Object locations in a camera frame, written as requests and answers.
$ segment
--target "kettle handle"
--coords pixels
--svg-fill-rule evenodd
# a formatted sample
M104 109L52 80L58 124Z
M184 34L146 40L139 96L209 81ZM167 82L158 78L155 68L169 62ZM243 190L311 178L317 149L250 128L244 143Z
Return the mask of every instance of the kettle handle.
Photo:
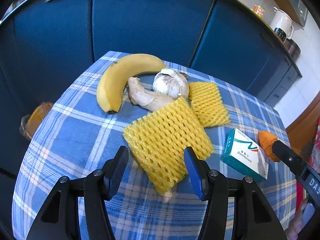
M290 26L290 34L287 36L287 39L288 39L288 40L291 40L291 39L292 39L293 31L294 31L294 28L293 28L293 25L291 25L291 26Z

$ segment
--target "blue plaid tablecloth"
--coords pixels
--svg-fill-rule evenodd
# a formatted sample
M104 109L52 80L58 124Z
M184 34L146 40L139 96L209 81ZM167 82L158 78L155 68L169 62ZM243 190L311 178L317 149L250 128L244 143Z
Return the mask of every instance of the blue plaid tablecloth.
M21 164L12 203L12 227L17 239L26 239L33 220L57 180L85 177L101 168L127 145L123 128L148 113L133 106L124 92L120 111L103 112L96 101L96 89L104 71L128 54L110 51L87 69L63 93L38 128ZM243 175L220 161L226 134L234 127L257 141L259 130L274 133L289 145L279 114L270 106L241 89L201 72L164 62L185 72L189 82L215 82L230 114L230 125L205 128L214 153L206 160L210 168L225 176L242 179ZM141 76L151 89L154 75ZM295 213L296 184L294 175L283 163L270 162L266 182L259 184L284 228ZM193 193L188 176L171 192L161 196L143 169L129 156L118 193L106 207L116 239L197 239L207 202ZM229 199L225 239L231 238L233 199ZM79 221L83 240L88 239L84 217L84 200L79 198Z

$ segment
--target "white and teal box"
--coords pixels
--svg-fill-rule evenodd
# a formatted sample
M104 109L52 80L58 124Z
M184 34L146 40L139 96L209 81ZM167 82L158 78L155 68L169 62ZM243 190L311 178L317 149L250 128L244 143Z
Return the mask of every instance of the white and teal box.
M266 153L237 128L228 133L221 160L256 182L268 179L269 158Z

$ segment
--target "orange can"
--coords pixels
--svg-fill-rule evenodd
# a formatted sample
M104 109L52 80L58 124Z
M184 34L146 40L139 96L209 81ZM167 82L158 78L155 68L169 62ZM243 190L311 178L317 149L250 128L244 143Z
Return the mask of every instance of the orange can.
M259 18L262 18L265 9L263 9L260 5L255 4L252 11L254 11L254 13L258 15Z

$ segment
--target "yellow foam net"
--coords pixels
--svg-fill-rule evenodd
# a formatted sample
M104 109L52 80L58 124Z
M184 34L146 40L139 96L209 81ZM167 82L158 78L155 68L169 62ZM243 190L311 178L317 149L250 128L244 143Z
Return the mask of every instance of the yellow foam net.
M228 111L222 103L215 83L190 82L189 90L191 109L203 127L225 125L230 122Z
M184 98L133 121L123 130L137 162L156 190L164 194L187 170L183 152L192 146L199 159L213 152L210 138Z

